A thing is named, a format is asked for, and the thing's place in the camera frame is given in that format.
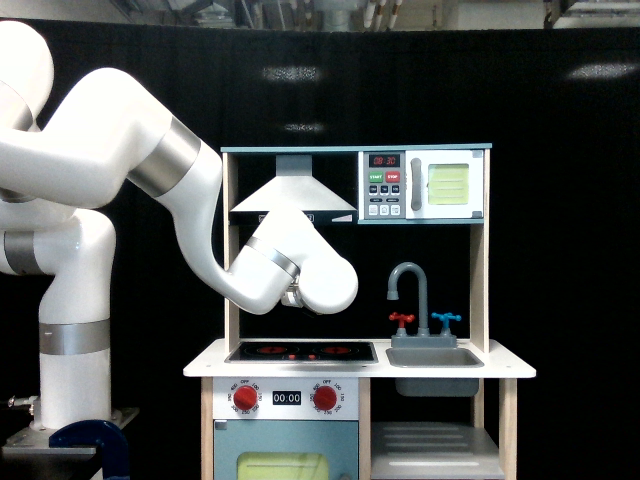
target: toy microwave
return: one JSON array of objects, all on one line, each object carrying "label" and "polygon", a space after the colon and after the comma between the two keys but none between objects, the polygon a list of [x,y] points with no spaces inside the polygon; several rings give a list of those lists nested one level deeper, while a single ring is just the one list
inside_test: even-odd
[{"label": "toy microwave", "polygon": [[359,220],[481,221],[488,149],[463,147],[360,152]]}]

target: stovetop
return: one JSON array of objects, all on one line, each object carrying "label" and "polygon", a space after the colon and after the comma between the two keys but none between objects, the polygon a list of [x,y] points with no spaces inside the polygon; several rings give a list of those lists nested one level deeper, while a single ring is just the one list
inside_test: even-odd
[{"label": "stovetop", "polygon": [[377,363],[371,342],[241,342],[225,362],[349,364]]}]

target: microwave window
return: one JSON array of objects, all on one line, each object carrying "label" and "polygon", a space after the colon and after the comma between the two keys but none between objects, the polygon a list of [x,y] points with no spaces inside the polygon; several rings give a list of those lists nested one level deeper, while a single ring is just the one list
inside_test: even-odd
[{"label": "microwave window", "polygon": [[469,164],[429,165],[429,205],[469,203]]}]

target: blue faucet handle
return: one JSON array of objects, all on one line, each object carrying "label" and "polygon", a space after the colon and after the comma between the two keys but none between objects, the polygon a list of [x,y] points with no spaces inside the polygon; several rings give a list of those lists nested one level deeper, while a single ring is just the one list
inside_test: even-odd
[{"label": "blue faucet handle", "polygon": [[442,322],[442,329],[443,330],[448,330],[449,329],[449,321],[450,320],[455,320],[456,322],[459,322],[460,320],[462,320],[462,317],[460,315],[454,315],[451,312],[449,312],[449,313],[435,313],[435,312],[433,312],[431,314],[431,318],[437,318],[438,320],[440,320]]}]

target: oven knob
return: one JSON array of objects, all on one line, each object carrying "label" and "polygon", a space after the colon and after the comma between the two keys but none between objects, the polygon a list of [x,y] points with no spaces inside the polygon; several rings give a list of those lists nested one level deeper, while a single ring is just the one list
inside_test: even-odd
[{"label": "oven knob", "polygon": [[336,395],[336,391],[331,387],[318,387],[313,396],[313,403],[318,410],[331,410],[336,406],[337,402],[338,396]]},{"label": "oven knob", "polygon": [[233,403],[240,410],[251,410],[258,403],[258,392],[249,385],[243,385],[233,394]]}]

